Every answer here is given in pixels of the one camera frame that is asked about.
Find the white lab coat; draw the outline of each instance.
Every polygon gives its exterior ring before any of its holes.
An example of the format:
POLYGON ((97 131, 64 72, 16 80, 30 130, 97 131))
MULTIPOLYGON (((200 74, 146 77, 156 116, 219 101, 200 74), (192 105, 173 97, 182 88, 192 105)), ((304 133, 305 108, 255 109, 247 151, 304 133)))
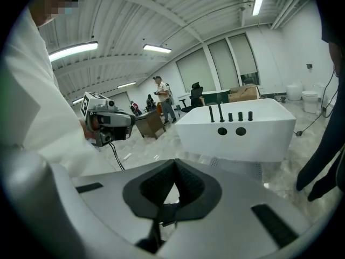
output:
POLYGON ((6 75, 13 76, 40 106, 22 143, 24 148, 38 152, 50 163, 60 163, 70 176, 113 172, 84 138, 76 114, 60 93, 45 42, 28 9, 13 27, 3 52, 2 62, 10 73, 6 75))

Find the ceiling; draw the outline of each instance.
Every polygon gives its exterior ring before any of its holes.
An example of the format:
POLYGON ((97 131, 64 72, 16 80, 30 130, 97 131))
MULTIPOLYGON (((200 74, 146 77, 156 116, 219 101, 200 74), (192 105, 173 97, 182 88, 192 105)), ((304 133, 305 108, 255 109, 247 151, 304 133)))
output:
POLYGON ((110 97, 126 90, 116 90, 121 84, 138 85, 182 52, 221 33, 273 23, 288 0, 264 0, 255 17, 253 1, 85 0, 39 32, 49 53, 92 40, 99 44, 97 50, 52 62, 60 91, 72 104, 85 91, 110 97), (166 46, 172 52, 146 51, 144 44, 166 46))

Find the round hole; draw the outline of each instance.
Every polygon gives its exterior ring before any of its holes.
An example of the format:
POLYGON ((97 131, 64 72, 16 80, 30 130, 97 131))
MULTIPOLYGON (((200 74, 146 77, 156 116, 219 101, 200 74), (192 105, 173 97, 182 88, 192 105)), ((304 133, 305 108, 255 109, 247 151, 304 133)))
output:
POLYGON ((220 135, 226 135, 226 134, 227 134, 227 130, 226 130, 225 127, 220 127, 220 128, 218 129, 218 133, 219 133, 220 135))
POLYGON ((239 127, 239 128, 236 129, 236 134, 239 135, 239 136, 245 135, 246 132, 247 132, 246 129, 243 128, 243 127, 239 127))

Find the person in red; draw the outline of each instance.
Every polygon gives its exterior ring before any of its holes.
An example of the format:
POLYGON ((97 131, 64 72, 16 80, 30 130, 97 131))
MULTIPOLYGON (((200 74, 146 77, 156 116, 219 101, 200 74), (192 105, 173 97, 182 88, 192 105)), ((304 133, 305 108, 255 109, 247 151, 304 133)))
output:
POLYGON ((139 109, 139 106, 133 101, 130 101, 130 109, 132 110, 135 116, 140 116, 142 114, 142 112, 139 109))

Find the person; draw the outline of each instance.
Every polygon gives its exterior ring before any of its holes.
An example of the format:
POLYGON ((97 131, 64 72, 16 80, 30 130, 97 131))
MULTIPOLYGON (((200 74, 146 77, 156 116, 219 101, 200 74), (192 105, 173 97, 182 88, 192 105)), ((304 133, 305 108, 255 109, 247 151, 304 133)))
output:
POLYGON ((149 111, 156 110, 155 101, 153 101, 151 94, 148 94, 147 96, 146 105, 149 111))
POLYGON ((114 168, 85 139, 94 137, 93 133, 59 91, 46 43, 37 29, 76 1, 31 0, 4 45, 1 74, 11 76, 40 107, 20 143, 26 150, 37 152, 49 163, 61 164, 70 176, 109 173, 114 168))
POLYGON ((133 101, 130 101, 130 109, 132 110, 135 116, 140 116, 142 114, 142 112, 139 109, 139 106, 133 101))
POLYGON ((169 123, 168 119, 168 112, 170 113, 170 116, 172 117, 172 123, 176 122, 175 112, 171 106, 172 101, 169 97, 169 89, 167 85, 162 81, 162 78, 160 76, 155 77, 155 83, 157 84, 157 91, 155 92, 155 95, 158 95, 162 111, 164 114, 165 122, 164 125, 169 123))
POLYGON ((337 19, 332 20, 331 18, 334 14, 333 5, 330 6, 327 2, 319 0, 318 7, 322 27, 321 38, 328 43, 329 54, 334 64, 334 72, 339 78, 339 85, 336 103, 329 118, 329 123, 317 150, 299 172, 296 189, 301 191, 311 183, 339 151, 340 153, 328 173, 314 184, 308 196, 309 201, 322 197, 337 185, 340 187, 344 179, 344 177, 339 176, 340 174, 343 175, 344 161, 341 161, 341 156, 344 153, 345 143, 345 42, 343 28, 338 22, 334 23, 334 20, 337 19))

